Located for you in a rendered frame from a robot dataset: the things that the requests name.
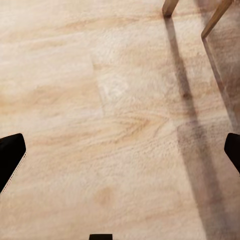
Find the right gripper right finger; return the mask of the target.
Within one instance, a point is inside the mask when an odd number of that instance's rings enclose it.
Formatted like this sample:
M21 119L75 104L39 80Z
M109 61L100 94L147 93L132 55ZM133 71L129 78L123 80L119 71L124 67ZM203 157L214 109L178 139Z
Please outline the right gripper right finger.
M224 151L240 173L240 135L228 133Z

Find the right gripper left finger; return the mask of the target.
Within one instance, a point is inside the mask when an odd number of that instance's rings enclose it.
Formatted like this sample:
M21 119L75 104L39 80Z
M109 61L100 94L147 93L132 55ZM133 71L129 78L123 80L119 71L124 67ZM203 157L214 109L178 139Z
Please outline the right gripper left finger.
M0 138L0 193L26 152L21 133Z

